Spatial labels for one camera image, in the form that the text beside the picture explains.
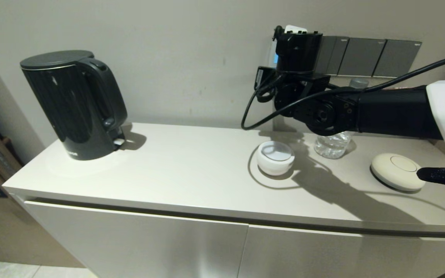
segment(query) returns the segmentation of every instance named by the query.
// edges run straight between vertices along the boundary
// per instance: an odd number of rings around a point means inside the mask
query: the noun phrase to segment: plastic water bottle
[[[367,88],[369,81],[364,78],[353,78],[350,87]],[[338,159],[346,152],[354,132],[344,131],[331,136],[317,136],[314,150],[325,158]]]

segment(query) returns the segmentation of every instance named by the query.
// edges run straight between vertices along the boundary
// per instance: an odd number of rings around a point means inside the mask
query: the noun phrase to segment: cabinet door
[[[236,278],[248,225],[26,201],[100,278]]]
[[[250,225],[238,278],[413,278],[445,273],[445,239]]]

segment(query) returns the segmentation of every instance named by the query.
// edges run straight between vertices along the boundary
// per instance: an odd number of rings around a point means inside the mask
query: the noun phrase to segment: white countertop
[[[136,123],[124,129],[129,142],[122,150],[91,161],[73,160],[56,141],[4,186],[27,199],[445,232],[445,185],[428,183],[420,192],[404,194],[369,171],[379,153],[398,153],[422,167],[445,167],[445,156],[427,141],[359,136],[353,138],[356,149],[329,160],[313,150],[314,134]],[[295,151],[287,178],[269,178],[256,166],[253,151],[271,139]]]

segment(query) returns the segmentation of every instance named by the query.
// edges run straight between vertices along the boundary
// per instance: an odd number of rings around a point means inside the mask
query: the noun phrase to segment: floor
[[[97,278],[88,269],[0,262],[0,278]]]

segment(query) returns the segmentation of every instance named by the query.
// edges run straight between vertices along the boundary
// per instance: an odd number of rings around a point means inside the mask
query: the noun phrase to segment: black kettle
[[[103,157],[125,141],[125,102],[110,68],[92,52],[41,54],[20,67],[69,156]]]

